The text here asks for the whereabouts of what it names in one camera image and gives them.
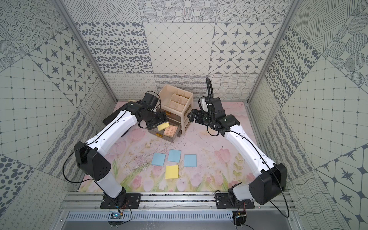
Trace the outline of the clear grey drawer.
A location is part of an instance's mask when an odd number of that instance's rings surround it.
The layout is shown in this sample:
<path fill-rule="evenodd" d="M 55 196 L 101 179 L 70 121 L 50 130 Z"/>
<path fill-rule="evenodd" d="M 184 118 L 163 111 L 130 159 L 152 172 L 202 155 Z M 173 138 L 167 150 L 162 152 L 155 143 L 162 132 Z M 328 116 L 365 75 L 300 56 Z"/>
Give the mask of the clear grey drawer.
<path fill-rule="evenodd" d="M 158 138 L 174 143 L 176 138 L 181 137 L 181 124 L 175 121 L 170 121 L 169 124 L 169 127 L 161 131 L 159 131 L 157 128 L 154 128 L 152 130 L 149 130 L 148 132 Z"/>

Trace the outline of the yellow sticky pad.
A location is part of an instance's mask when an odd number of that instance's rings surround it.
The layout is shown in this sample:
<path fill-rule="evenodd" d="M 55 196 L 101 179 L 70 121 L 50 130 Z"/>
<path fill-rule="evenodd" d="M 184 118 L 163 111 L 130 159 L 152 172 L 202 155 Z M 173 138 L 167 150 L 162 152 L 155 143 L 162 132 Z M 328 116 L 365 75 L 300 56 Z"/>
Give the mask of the yellow sticky pad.
<path fill-rule="evenodd" d="M 167 165 L 165 171 L 165 179 L 178 179 L 179 178 L 179 166 Z"/>
<path fill-rule="evenodd" d="M 162 124 L 158 125 L 157 129 L 158 129 L 158 131 L 161 131 L 161 130 L 164 130 L 164 129 L 168 128 L 169 126 L 170 126 L 170 123 L 165 122 L 165 123 L 162 123 Z"/>

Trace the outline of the beige desktop drawer organizer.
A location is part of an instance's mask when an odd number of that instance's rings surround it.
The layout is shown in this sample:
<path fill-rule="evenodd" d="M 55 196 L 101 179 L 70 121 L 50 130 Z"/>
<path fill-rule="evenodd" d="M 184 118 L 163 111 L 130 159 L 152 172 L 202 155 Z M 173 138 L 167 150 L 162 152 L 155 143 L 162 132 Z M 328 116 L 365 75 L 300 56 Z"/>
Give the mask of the beige desktop drawer organizer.
<path fill-rule="evenodd" d="M 171 85 L 165 85 L 159 96 L 162 102 L 161 109 L 166 112 L 169 119 L 181 124 L 181 132 L 185 134 L 190 125 L 187 115 L 193 108 L 194 94 Z"/>

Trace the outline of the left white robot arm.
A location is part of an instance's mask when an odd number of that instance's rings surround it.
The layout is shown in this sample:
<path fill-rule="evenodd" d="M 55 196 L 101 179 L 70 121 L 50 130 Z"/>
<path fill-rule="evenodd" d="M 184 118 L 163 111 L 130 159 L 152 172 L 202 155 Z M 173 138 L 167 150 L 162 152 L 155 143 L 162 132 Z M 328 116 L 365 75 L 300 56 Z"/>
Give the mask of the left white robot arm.
<path fill-rule="evenodd" d="M 74 146 L 74 155 L 77 167 L 89 175 L 106 196 L 117 199 L 125 190 L 112 173 L 112 165 L 106 159 L 108 151 L 124 133 L 141 121 L 146 123 L 147 129 L 153 129 L 168 124 L 168 118 L 165 112 L 156 112 L 140 102 L 126 103 L 110 118 L 111 122 L 102 131 L 85 143 L 78 142 Z"/>

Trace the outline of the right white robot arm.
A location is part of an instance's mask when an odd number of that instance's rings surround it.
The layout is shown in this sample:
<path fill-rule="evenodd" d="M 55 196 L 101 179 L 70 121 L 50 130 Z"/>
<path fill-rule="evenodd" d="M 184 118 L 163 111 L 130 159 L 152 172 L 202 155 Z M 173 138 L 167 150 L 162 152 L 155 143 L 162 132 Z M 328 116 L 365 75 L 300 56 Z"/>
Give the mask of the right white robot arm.
<path fill-rule="evenodd" d="M 229 191 L 235 199 L 253 199 L 264 205 L 281 194 L 286 186 L 287 169 L 276 164 L 251 141 L 234 115 L 215 119 L 213 112 L 193 109 L 188 115 L 190 122 L 196 122 L 219 132 L 229 141 L 247 162 L 254 180 L 246 185 L 238 184 Z"/>

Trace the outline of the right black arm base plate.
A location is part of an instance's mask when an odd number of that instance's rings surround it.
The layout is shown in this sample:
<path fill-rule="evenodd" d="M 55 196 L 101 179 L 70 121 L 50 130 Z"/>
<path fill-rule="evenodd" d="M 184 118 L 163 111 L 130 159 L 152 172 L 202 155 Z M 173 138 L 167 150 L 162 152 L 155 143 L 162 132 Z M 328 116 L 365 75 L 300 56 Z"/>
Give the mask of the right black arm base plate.
<path fill-rule="evenodd" d="M 217 209 L 254 209 L 253 200 L 246 199 L 243 201 L 237 200 L 234 196 L 228 193 L 216 192 L 213 194 Z"/>

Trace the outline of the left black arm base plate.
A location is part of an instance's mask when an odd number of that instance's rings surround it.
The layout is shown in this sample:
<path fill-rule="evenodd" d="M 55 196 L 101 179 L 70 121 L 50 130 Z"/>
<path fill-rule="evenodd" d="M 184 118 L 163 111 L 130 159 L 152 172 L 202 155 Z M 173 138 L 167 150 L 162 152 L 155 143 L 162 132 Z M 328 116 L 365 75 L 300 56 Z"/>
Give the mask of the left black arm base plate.
<path fill-rule="evenodd" d="M 100 209 L 118 209 L 124 206 L 130 209 L 138 209 L 141 196 L 142 194 L 128 193 L 119 195 L 117 198 L 111 198 L 104 194 Z"/>

